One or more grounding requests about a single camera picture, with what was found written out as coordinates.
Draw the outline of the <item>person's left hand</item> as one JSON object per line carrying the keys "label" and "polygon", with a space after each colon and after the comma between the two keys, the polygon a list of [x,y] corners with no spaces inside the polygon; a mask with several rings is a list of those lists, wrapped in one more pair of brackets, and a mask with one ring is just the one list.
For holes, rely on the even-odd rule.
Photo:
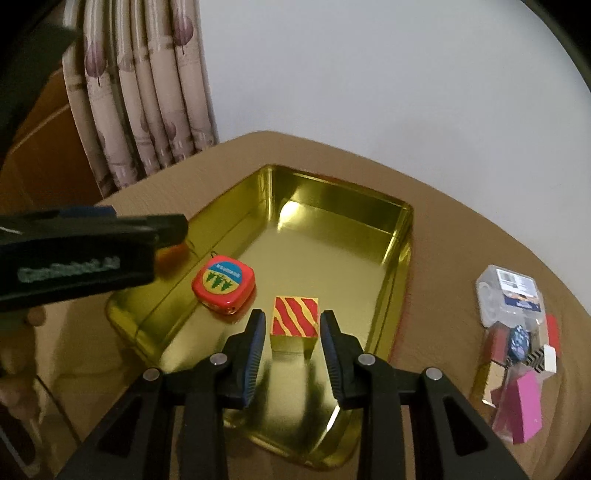
{"label": "person's left hand", "polygon": [[1,404],[17,420],[38,415],[39,401],[34,388],[37,375],[36,331],[46,320],[44,307],[20,312],[17,320],[1,322]]}

